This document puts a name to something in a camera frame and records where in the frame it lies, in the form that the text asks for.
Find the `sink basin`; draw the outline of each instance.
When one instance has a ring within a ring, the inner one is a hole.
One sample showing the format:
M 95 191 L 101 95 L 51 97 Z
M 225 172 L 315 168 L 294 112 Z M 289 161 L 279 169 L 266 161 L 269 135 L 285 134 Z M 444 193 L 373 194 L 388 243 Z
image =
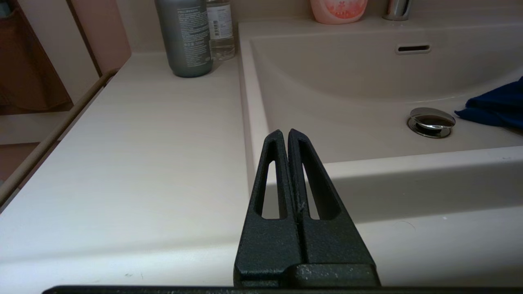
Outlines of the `sink basin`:
M 250 184 L 265 136 L 294 128 L 311 139 L 361 228 L 374 222 L 521 207 L 517 221 L 499 219 L 517 228 L 523 221 L 523 183 L 517 177 L 523 174 L 523 132 L 456 118 L 449 137 L 432 139 L 416 134 L 406 122 L 414 108 L 454 115 L 469 98 L 518 80 L 523 75 L 522 16 L 522 9 L 511 9 L 476 19 L 427 14 L 403 23 L 380 18 L 343 26 L 310 20 L 240 23 Z M 276 193 L 274 172 L 269 172 L 266 218 L 278 218 Z M 483 229 L 472 226 L 467 231 L 488 236 L 489 228 Z M 505 256 L 519 256 L 520 262 L 511 266 L 523 272 L 523 255 L 516 250 L 523 239 L 510 239 L 513 233 L 507 230 L 507 239 L 499 239 L 496 246 Z M 446 244 L 446 250 L 452 250 L 452 241 Z M 450 266 L 453 261 L 446 256 L 442 251 L 433 262 Z M 493 268 L 503 266 L 494 263 Z M 387 279 L 393 274 L 380 275 Z M 455 279 L 448 285 L 495 284 L 478 280 Z M 388 281 L 384 284 L 423 284 Z M 514 283 L 500 285 L 523 286 Z

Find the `sink drain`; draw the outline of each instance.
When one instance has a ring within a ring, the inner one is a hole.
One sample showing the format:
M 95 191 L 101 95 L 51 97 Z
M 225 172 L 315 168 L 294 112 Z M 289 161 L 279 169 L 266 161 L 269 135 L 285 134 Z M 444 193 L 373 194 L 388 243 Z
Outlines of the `sink drain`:
M 451 134 L 456 120 L 444 111 L 420 107 L 411 111 L 407 125 L 415 133 L 424 137 L 441 139 Z

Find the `chrome faucet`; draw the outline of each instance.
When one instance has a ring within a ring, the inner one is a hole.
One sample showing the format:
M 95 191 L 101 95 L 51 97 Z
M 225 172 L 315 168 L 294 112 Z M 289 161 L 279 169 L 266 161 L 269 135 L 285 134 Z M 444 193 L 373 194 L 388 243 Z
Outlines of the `chrome faucet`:
M 407 20 L 411 12 L 412 1 L 413 0 L 389 0 L 389 10 L 383 18 L 396 21 Z

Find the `blue cloth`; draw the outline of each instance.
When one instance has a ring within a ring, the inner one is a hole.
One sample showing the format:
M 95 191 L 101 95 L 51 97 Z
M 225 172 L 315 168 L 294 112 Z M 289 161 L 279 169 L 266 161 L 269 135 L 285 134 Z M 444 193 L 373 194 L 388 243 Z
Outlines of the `blue cloth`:
M 496 127 L 523 129 L 523 77 L 467 101 L 455 111 L 462 119 Z

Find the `pink bottle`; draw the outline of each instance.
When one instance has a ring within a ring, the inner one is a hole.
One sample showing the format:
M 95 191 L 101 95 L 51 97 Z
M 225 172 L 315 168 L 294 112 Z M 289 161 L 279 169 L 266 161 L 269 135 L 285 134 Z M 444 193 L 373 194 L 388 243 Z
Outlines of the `pink bottle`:
M 367 0 L 311 0 L 311 6 L 317 22 L 341 25 L 360 19 Z

